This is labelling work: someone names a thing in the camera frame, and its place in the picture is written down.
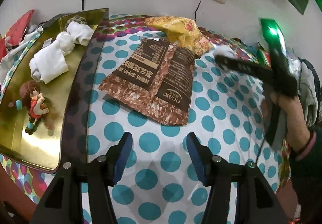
golden tray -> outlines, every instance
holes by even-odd
[[[80,60],[86,50],[85,46],[76,44],[73,51],[65,57],[69,71],[60,75],[49,84],[39,83],[41,92],[48,105],[46,119],[54,122],[54,130],[45,128],[43,121],[32,135],[25,133],[29,116],[25,108],[9,108],[11,101],[20,99],[19,88],[29,80],[29,62],[33,55],[42,49],[45,40],[56,38],[64,31],[67,20],[75,15],[84,17],[94,30],[103,18],[107,9],[96,9],[66,15],[51,24],[36,40],[14,72],[0,104],[0,153],[28,167],[44,172],[53,172],[60,161],[62,123],[70,89]]]

pink cuff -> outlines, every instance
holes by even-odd
[[[317,133],[314,132],[312,139],[309,140],[309,143],[307,144],[305,150],[303,150],[303,152],[301,154],[296,156],[295,161],[300,161],[301,159],[306,157],[310,153],[310,151],[312,150],[316,140],[317,140]]]

person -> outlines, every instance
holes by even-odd
[[[287,113],[286,141],[293,189],[301,205],[300,223],[322,223],[322,129],[307,128],[299,98],[271,93],[272,101]],[[265,100],[263,118],[267,117]]]

doll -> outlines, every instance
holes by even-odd
[[[25,107],[28,111],[29,122],[25,132],[33,134],[35,120],[40,120],[41,116],[49,112],[47,105],[44,104],[45,98],[40,93],[40,86],[35,81],[27,81],[19,89],[20,100],[10,102],[9,107],[16,107],[21,110]]]

polka dot tablecloth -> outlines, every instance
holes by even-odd
[[[109,187],[118,223],[199,224],[210,187],[203,187],[197,179],[187,152],[186,135],[195,132],[202,145],[231,163],[254,161],[263,138],[259,108],[262,84],[242,73],[224,72],[214,63],[210,51],[195,61],[188,125],[160,125],[105,95],[98,86],[134,52],[140,44],[139,36],[165,34],[146,27],[140,17],[119,14],[110,18],[111,34],[98,55],[94,86],[87,96],[91,104],[87,125],[89,161],[116,145],[125,131],[131,132],[133,148],[123,177],[115,187]],[[81,69],[89,66],[84,63]],[[275,191],[281,158],[267,143],[263,148],[258,165]],[[53,176],[2,157],[1,162],[17,185],[38,202]],[[228,223],[234,223],[236,187],[232,183]],[[83,183],[83,214],[85,223],[91,223],[87,192],[87,184]]]

